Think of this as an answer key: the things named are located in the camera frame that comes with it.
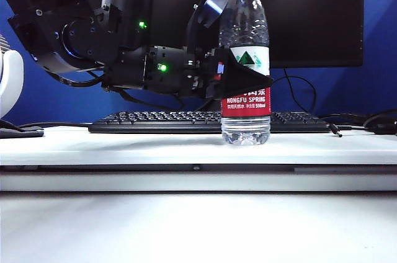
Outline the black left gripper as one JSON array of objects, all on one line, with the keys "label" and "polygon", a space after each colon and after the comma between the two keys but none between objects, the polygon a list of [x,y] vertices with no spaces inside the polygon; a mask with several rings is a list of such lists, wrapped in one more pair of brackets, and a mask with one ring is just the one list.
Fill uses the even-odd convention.
[{"label": "black left gripper", "polygon": [[207,99],[225,99],[271,87],[273,79],[236,61],[230,49],[195,49],[192,91]]}]

